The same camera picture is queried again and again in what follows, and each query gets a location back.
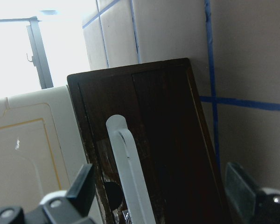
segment wooden board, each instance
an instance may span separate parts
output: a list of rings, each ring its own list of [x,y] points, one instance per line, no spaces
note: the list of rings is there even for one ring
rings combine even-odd
[[[68,84],[105,223],[125,223],[127,209],[123,198],[111,211],[105,192],[106,182],[121,186],[105,126],[114,114],[135,138],[158,224],[231,222],[188,59],[75,74]]]

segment white tile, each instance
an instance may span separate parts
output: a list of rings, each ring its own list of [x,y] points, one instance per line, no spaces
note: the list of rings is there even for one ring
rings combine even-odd
[[[280,1],[211,3],[217,95],[280,103]]]
[[[84,9],[82,10],[82,26],[84,26],[89,20],[91,20],[96,14],[98,14],[96,0],[84,1]]]
[[[218,105],[218,115],[222,171],[239,162],[261,187],[280,189],[280,112]]]
[[[98,18],[84,28],[87,55],[91,70],[107,68],[103,36]]]
[[[210,95],[203,1],[133,0],[141,61],[187,57],[200,95]]]
[[[210,133],[211,143],[214,148],[214,123],[213,123],[213,109],[211,103],[201,102],[206,124]]]
[[[137,49],[129,0],[121,0],[101,15],[110,67],[137,64]]]
[[[106,6],[112,3],[113,0],[98,0],[98,9],[102,11]]]

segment white handle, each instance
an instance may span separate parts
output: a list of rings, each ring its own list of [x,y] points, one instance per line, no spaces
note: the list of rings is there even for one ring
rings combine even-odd
[[[126,119],[113,115],[106,122],[126,204],[134,224],[155,224],[136,144]]]

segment blue grout line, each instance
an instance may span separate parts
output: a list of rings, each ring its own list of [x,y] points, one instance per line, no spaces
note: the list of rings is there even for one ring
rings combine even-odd
[[[201,96],[200,100],[202,102],[208,102],[208,103],[213,102],[212,97]],[[215,101],[217,102],[217,104],[241,106],[241,107],[261,109],[266,111],[280,111],[280,104],[275,104],[275,103],[266,103],[266,102],[235,99],[235,98],[216,98]]]
[[[105,44],[105,35],[104,35],[104,32],[103,32],[103,27],[102,27],[102,22],[101,22],[101,16],[100,14],[98,15],[98,20],[99,20],[99,26],[101,28],[101,32],[102,32],[102,36],[103,36],[103,44],[104,44],[104,50],[105,50],[105,56],[106,56],[106,62],[107,62],[107,68],[109,67],[109,60],[108,60],[108,54],[107,54],[107,50],[106,50],[106,44]]]
[[[133,28],[134,28],[134,35],[135,35],[135,44],[136,44],[136,50],[137,50],[137,58],[138,58],[138,63],[141,63],[141,57],[140,57],[140,51],[139,51],[139,41],[138,41],[137,28],[136,28],[136,23],[135,23],[135,15],[134,15],[134,8],[133,8],[133,0],[130,0],[130,4],[131,4]]]
[[[103,14],[105,11],[107,11],[109,8],[111,8],[112,6],[114,6],[117,2],[119,2],[120,0],[114,0],[113,2],[111,2],[109,5],[107,5],[105,8],[103,8],[103,10],[99,11],[98,9],[98,1],[97,1],[97,9],[98,9],[98,14],[96,14],[95,16],[93,16],[87,23],[85,23],[85,25],[83,25],[83,29],[86,28],[89,24],[91,24],[96,18],[98,18],[101,14]]]
[[[206,32],[207,32],[207,49],[209,56],[209,67],[210,67],[210,91],[211,97],[216,99],[216,82],[215,82],[215,69],[214,69],[214,56],[213,56],[213,37],[211,30],[211,17],[210,17],[210,0],[204,0],[205,17],[206,17]],[[213,123],[214,123],[214,142],[216,161],[220,170],[220,150],[219,150],[219,130],[218,130],[218,111],[217,102],[212,100],[213,108]]]

